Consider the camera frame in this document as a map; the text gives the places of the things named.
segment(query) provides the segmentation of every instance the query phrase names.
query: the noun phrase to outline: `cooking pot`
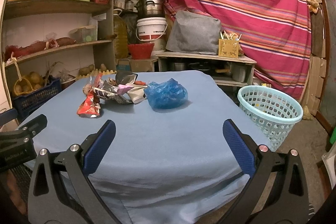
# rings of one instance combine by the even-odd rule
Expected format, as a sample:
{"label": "cooking pot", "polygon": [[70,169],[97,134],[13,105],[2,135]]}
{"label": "cooking pot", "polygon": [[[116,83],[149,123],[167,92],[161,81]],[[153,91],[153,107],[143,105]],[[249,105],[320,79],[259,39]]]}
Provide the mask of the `cooking pot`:
{"label": "cooking pot", "polygon": [[209,75],[211,73],[211,67],[209,65],[208,62],[204,62],[204,63],[191,63],[189,64],[189,67],[192,69],[192,70],[198,70],[198,71],[201,71],[207,75]]}
{"label": "cooking pot", "polygon": [[139,19],[147,17],[165,17],[165,0],[139,0],[136,8]]}
{"label": "cooking pot", "polygon": [[183,71],[187,70],[186,63],[183,62],[173,62],[170,63],[170,70],[171,71]]}

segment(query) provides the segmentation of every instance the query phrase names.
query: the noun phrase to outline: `red bowl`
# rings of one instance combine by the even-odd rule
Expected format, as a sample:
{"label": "red bowl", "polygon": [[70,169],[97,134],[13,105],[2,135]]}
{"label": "red bowl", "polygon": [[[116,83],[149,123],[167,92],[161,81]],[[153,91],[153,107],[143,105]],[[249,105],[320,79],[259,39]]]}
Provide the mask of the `red bowl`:
{"label": "red bowl", "polygon": [[130,44],[127,45],[132,59],[149,59],[154,48],[154,43]]}

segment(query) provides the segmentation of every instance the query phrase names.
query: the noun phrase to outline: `plastic oil bottle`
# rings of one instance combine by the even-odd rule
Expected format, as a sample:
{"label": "plastic oil bottle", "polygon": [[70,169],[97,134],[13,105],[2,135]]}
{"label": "plastic oil bottle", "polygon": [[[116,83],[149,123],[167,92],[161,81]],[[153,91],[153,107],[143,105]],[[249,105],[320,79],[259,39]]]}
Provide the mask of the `plastic oil bottle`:
{"label": "plastic oil bottle", "polygon": [[121,9],[113,10],[113,24],[114,24],[114,34],[117,38],[113,41],[113,47],[115,52],[115,58],[127,58],[128,57],[128,47],[127,47],[127,25],[125,21],[119,16],[121,14]]}

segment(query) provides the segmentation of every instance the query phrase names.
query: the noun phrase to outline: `blue plastic bag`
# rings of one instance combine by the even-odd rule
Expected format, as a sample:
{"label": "blue plastic bag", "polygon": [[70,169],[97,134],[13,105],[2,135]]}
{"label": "blue plastic bag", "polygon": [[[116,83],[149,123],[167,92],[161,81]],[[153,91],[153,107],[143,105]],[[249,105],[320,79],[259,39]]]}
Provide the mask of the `blue plastic bag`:
{"label": "blue plastic bag", "polygon": [[144,92],[152,108],[171,109],[183,105],[188,100],[185,87],[173,78],[161,84],[151,82]]}

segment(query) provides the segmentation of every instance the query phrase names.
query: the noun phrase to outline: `wooden shelf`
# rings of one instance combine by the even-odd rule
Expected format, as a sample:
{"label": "wooden shelf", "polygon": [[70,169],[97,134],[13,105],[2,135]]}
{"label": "wooden shelf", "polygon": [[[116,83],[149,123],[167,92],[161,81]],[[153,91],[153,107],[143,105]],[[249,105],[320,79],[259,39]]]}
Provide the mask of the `wooden shelf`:
{"label": "wooden shelf", "polygon": [[217,85],[229,85],[229,86],[240,86],[240,87],[248,85],[247,83],[240,83],[240,82],[234,81],[231,77],[212,76],[212,78],[214,79]]}
{"label": "wooden shelf", "polygon": [[[74,49],[74,48],[84,47],[84,46],[104,44],[104,43],[108,43],[108,42],[112,42],[112,40],[90,41],[90,42],[78,43],[78,44],[64,46],[64,47],[51,48],[51,49],[44,50],[44,51],[41,51],[41,52],[35,52],[33,54],[18,57],[17,58],[17,63],[19,64],[19,63],[22,63],[22,62],[25,62],[25,61],[28,61],[28,60],[31,60],[31,59],[34,59],[34,58],[37,58],[37,57],[52,54],[52,53],[55,53],[55,52],[60,52],[60,51],[64,51],[64,50],[71,50],[71,49]],[[7,64],[7,62],[5,62],[5,67],[9,67],[9,66],[13,66],[13,65],[14,65],[14,63]]]}
{"label": "wooden shelf", "polygon": [[82,0],[13,0],[6,3],[4,19],[54,13],[99,15],[110,7],[109,4]]}
{"label": "wooden shelf", "polygon": [[138,12],[134,12],[134,11],[131,11],[131,10],[126,10],[126,9],[123,9],[123,8],[120,8],[120,7],[117,7],[117,6],[113,6],[113,9],[123,10],[122,14],[137,14],[138,13]]}
{"label": "wooden shelf", "polygon": [[198,58],[198,59],[210,59],[210,60],[221,60],[221,61],[230,61],[230,62],[239,62],[246,64],[256,64],[257,61],[254,61],[247,56],[241,56],[239,58],[229,58],[229,57],[221,57],[218,55],[204,55],[204,54],[187,54],[182,52],[164,52],[161,54],[157,54],[159,57],[178,57],[178,58]]}

